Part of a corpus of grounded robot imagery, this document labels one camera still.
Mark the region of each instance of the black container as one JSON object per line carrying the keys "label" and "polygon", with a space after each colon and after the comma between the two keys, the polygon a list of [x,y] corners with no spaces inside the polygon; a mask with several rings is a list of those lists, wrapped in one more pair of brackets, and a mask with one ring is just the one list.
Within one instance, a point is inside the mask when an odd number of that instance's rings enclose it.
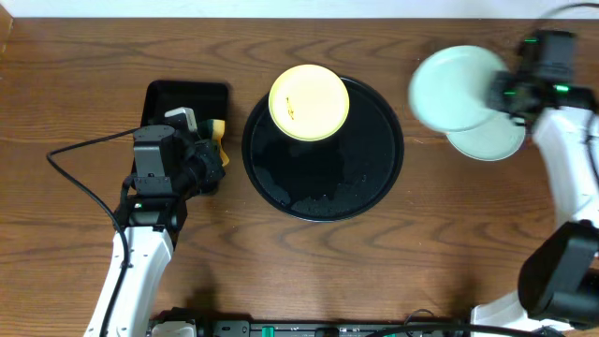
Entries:
{"label": "black container", "polygon": [[393,109],[373,88],[342,78],[349,94],[343,126],[319,141],[292,139],[272,121],[265,95],[243,131],[243,163],[272,206],[311,221],[343,220],[369,210],[395,183],[403,136]]}

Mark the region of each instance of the white wall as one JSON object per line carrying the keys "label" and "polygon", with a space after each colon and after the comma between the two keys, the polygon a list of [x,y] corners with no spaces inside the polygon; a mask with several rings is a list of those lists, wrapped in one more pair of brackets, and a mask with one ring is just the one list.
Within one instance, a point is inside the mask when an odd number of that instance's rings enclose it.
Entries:
{"label": "white wall", "polygon": [[[534,19],[578,0],[0,0],[20,17]],[[560,18],[598,19],[599,10]]]}

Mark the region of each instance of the black round tray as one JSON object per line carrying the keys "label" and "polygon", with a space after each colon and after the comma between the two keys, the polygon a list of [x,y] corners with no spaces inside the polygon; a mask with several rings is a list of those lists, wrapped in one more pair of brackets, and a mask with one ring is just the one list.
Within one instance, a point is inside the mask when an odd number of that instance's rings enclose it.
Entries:
{"label": "black round tray", "polygon": [[269,95],[243,130],[243,164],[272,206],[301,219],[336,221],[369,210],[395,183],[403,136],[393,109],[373,88],[342,78],[349,113],[333,136],[301,141],[272,121]]}

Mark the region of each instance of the wooden table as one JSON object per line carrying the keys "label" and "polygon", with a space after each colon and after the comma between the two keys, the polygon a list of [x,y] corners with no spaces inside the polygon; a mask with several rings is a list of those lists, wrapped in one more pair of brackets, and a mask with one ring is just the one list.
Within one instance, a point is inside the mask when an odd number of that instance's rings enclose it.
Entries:
{"label": "wooden table", "polygon": [[[548,178],[532,145],[497,163],[460,154],[412,116],[413,71],[442,48],[474,44],[513,64],[528,21],[25,20],[0,61],[0,334],[82,335],[109,266],[108,217],[45,153],[135,127],[156,79],[231,86],[220,192],[188,201],[154,310],[189,306],[260,319],[403,320],[418,308],[468,314],[515,289],[522,262],[554,228]],[[599,23],[578,31],[577,83],[599,88]],[[241,161],[254,104],[285,69],[319,64],[367,82],[405,135],[391,192],[354,219],[315,224],[271,207]],[[61,165],[109,205],[130,139]],[[599,330],[589,332],[599,335]]]}

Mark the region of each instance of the white plate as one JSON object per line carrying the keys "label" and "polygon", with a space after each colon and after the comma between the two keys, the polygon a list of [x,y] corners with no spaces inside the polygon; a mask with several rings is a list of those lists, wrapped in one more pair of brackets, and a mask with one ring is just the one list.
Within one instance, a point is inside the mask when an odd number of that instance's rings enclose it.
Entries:
{"label": "white plate", "polygon": [[523,126],[516,126],[506,113],[497,113],[490,121],[472,130],[447,135],[463,154],[474,159],[495,161],[514,154],[526,139]]}
{"label": "white plate", "polygon": [[506,70],[493,52],[475,46],[438,51],[417,69],[409,87],[412,112],[426,127],[459,132],[482,125],[498,113],[485,106],[495,73]]}

